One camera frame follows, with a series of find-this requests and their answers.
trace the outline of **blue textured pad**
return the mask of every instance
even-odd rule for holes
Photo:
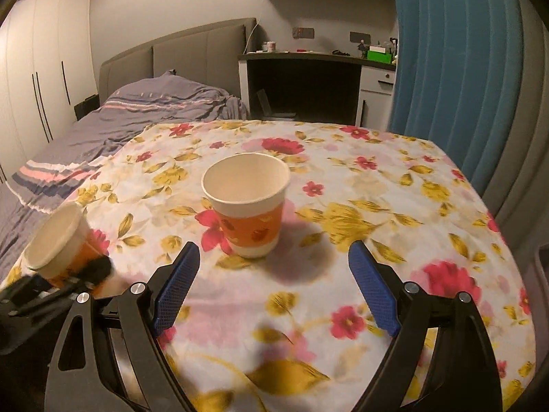
[[[396,315],[396,299],[375,266],[378,265],[364,243],[355,242],[349,248],[349,268],[364,300],[380,329],[396,336],[400,323]]]
[[[156,298],[153,318],[153,336],[159,337],[175,322],[185,296],[197,275],[200,267],[200,250],[194,243],[189,243],[186,253],[179,253],[172,265],[171,277],[163,286]]]

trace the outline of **silver bolt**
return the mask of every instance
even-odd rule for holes
[[[76,298],[76,301],[79,304],[85,304],[89,298],[90,298],[90,295],[88,293],[80,293]]]
[[[462,291],[460,294],[458,294],[457,298],[464,304],[468,304],[469,302],[471,302],[471,295],[469,293],[466,293],[465,291]]]
[[[414,282],[406,282],[404,284],[404,290],[409,294],[419,293],[419,285]]]
[[[135,283],[130,288],[130,291],[133,294],[141,294],[143,291],[145,291],[145,284],[144,283]]]

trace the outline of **white desk drawer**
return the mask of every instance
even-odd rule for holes
[[[360,74],[360,89],[376,93],[392,94],[395,83],[395,72],[378,70],[363,66]]]

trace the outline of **blue curtain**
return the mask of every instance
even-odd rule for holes
[[[396,0],[399,64],[389,130],[429,139],[485,191],[522,79],[518,0]]]

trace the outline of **headboard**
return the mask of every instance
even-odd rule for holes
[[[120,87],[175,69],[178,76],[226,89],[240,97],[238,55],[255,19],[225,20],[160,37],[107,60],[100,69],[101,104]],[[248,51],[255,51],[254,38]]]

